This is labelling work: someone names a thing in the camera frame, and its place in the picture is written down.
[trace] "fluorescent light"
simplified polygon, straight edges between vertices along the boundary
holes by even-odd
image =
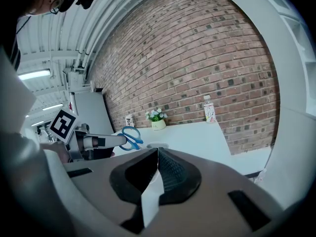
[[[51,107],[46,107],[43,109],[43,111],[46,111],[46,110],[49,110],[49,109],[53,109],[53,108],[56,108],[56,107],[61,107],[61,106],[64,106],[63,104],[59,104],[59,105],[54,105],[54,106],[51,106]]]
[[[38,125],[38,124],[43,124],[43,123],[44,123],[44,121],[41,121],[41,122],[38,122],[38,123],[32,124],[31,126],[36,126],[36,125]]]
[[[44,76],[50,76],[49,69],[39,70],[39,71],[19,75],[19,79],[27,80],[27,79],[31,79],[31,78],[44,77]]]

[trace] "red brick wall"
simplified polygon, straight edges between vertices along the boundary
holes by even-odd
[[[204,120],[209,94],[232,154],[271,144],[279,94],[272,58],[230,0],[146,0],[102,47],[91,79],[104,87],[115,130],[134,113],[166,110],[168,125]]]

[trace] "small bottle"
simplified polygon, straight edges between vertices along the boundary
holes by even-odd
[[[214,104],[211,101],[211,97],[209,95],[206,95],[203,98],[205,100],[204,111],[205,111],[206,123],[214,123],[216,122],[216,117],[215,117]]]

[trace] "white wall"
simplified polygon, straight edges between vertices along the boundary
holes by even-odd
[[[303,20],[286,0],[233,0],[263,36],[280,86],[276,143],[260,186],[285,209],[302,199],[315,176],[316,113],[308,64],[316,64]]]
[[[93,134],[113,134],[113,129],[101,93],[75,94],[75,102],[81,123],[86,123]]]

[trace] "scissors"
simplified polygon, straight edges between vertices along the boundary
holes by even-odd
[[[131,130],[135,130],[137,133],[138,133],[138,137],[135,138],[134,136],[128,134],[125,132],[126,129],[131,129]],[[130,151],[130,150],[133,150],[133,149],[142,149],[142,147],[138,146],[137,143],[140,143],[140,144],[143,144],[144,141],[141,139],[140,137],[140,132],[138,129],[136,129],[135,127],[132,127],[132,126],[125,126],[123,127],[122,129],[122,133],[119,133],[118,136],[124,136],[126,137],[127,139],[127,142],[131,145],[130,148],[124,148],[122,146],[120,146],[120,148],[122,148],[123,150],[125,151]]]

